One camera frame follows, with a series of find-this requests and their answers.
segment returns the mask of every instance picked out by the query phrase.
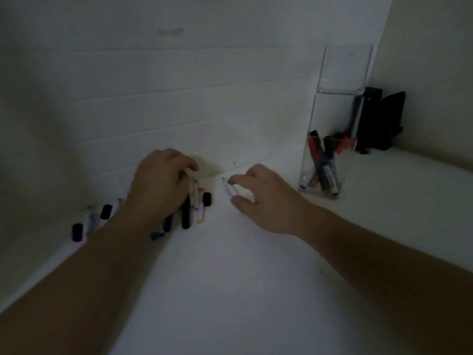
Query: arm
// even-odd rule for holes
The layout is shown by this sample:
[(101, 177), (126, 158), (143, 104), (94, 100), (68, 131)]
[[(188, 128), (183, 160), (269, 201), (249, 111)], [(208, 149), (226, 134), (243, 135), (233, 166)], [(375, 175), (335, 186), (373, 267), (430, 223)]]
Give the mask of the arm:
[(196, 162), (154, 151), (118, 213), (73, 256), (0, 315), (0, 354), (95, 354), (151, 230), (186, 199)]
[(429, 353), (473, 352), (473, 274), (310, 204), (262, 165), (229, 179), (255, 203), (232, 203), (260, 227), (293, 234), (324, 257)]

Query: wall stain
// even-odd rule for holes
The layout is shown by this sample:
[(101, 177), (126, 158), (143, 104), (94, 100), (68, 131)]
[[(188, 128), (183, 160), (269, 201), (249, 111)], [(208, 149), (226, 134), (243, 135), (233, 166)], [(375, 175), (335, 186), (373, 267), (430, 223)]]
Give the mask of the wall stain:
[(184, 29), (182, 27), (172, 28), (170, 30), (159, 29), (157, 33), (161, 37), (181, 37), (184, 34)]

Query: container of markers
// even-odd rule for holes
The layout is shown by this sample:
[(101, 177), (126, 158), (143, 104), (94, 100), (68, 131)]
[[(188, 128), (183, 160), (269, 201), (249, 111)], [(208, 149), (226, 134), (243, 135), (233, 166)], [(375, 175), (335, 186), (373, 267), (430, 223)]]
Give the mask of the container of markers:
[(299, 191), (336, 198), (352, 167), (356, 139), (337, 133), (319, 137), (316, 131), (307, 135), (299, 176)]

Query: person's right arm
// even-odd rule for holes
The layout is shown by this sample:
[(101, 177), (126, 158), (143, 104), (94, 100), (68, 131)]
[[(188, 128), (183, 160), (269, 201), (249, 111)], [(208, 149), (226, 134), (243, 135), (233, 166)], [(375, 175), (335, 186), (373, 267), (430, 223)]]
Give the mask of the person's right arm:
[(228, 182), (255, 202), (232, 203), (258, 226), (310, 244), (349, 283), (430, 354), (473, 354), (473, 274), (384, 238), (309, 203), (275, 172), (255, 165)]

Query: wall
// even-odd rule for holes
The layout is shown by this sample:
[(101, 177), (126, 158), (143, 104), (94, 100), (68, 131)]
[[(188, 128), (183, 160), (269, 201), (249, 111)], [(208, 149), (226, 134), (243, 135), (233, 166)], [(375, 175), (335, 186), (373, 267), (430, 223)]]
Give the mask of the wall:
[(372, 71), (407, 91), (396, 144), (473, 170), (473, 0), (394, 0)]
[(173, 147), (198, 176), (300, 144), (323, 48), (377, 44), (391, 0), (2, 0), (0, 248), (125, 197)]

